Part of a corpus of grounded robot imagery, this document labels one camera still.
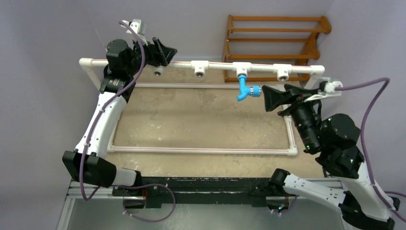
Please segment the blue plastic water faucet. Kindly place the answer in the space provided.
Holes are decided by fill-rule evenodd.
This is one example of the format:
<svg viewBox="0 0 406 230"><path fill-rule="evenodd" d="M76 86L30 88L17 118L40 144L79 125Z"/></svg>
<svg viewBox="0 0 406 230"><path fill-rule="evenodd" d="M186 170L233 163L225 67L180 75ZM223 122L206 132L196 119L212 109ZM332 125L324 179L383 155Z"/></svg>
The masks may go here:
<svg viewBox="0 0 406 230"><path fill-rule="evenodd" d="M239 75L237 79L239 82L239 95L237 96L238 102L245 100L248 96L260 97L261 87L258 85L248 87L246 85L247 76L245 74Z"/></svg>

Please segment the white PVC pipe frame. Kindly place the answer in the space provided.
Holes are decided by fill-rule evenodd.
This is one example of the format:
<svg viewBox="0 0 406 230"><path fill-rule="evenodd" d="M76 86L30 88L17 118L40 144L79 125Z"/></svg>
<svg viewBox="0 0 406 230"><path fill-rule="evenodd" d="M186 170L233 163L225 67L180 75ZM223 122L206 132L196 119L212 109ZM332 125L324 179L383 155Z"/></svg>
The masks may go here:
<svg viewBox="0 0 406 230"><path fill-rule="evenodd" d="M325 72L322 65L292 66L288 64L252 64L249 62L209 62L202 60L173 62L168 68L193 69L196 76L204 75L207 69L236 71L237 76L248 75L250 71L271 72L277 75L277 80L288 80L289 74L309 74L310 80L305 85L309 89L315 85ZM239 89L237 84L191 84L191 83L141 83L140 88L170 88L170 89ZM95 152L105 158L108 152L130 153L186 153L186 154L233 154L233 155L284 155L296 156L298 148L293 133L293 120L290 116L284 119L287 128L289 148L287 149L222 149L222 148L170 148L170 147L126 147L113 144L114 135L121 113L127 103L124 97L116 97L115 93L106 92L99 95L98 105L82 141L77 145L84 150L88 138L93 141L89 152Z"/></svg>

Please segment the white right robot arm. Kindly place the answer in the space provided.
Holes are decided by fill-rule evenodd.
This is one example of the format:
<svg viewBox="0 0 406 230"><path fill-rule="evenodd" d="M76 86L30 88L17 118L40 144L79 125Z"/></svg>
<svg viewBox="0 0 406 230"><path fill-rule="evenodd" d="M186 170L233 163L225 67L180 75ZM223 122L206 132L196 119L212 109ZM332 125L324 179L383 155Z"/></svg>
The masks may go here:
<svg viewBox="0 0 406 230"><path fill-rule="evenodd" d="M400 200L383 194L368 172L366 154L357 147L361 130L346 114L322 120L314 110L320 105L318 89L304 89L289 84L279 91L262 87L265 110L285 105L279 116L289 116L298 130L305 153L316 155L316 162L337 178L342 189L333 189L301 179L291 172L276 169L269 181L275 195L286 192L317 202L342 216L348 224L361 230L392 230L392 214Z"/></svg>

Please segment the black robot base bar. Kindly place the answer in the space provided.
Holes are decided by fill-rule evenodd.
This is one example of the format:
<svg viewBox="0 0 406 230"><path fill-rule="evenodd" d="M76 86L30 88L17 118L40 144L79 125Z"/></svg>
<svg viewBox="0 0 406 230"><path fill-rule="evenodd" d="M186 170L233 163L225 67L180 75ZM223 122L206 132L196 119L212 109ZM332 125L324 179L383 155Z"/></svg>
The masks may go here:
<svg viewBox="0 0 406 230"><path fill-rule="evenodd" d="M163 204L250 205L267 207L277 212L287 210L295 196L266 177L141 177L129 189L116 187L113 196L144 200L146 208Z"/></svg>

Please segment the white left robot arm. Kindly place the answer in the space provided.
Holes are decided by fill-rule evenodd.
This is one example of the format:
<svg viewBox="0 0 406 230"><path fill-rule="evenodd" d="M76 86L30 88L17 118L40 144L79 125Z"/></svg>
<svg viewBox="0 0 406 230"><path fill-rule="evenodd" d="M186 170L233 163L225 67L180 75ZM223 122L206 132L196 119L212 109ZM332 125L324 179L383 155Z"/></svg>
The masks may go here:
<svg viewBox="0 0 406 230"><path fill-rule="evenodd" d="M94 115L79 144L62 157L73 181L99 187L124 185L131 196L142 192L139 172L118 168L105 158L113 130L135 87L135 77L147 65L166 67L177 54L175 48L163 45L158 38L152 41L142 46L134 42L129 47L125 40L116 39L107 45L107 64Z"/></svg>

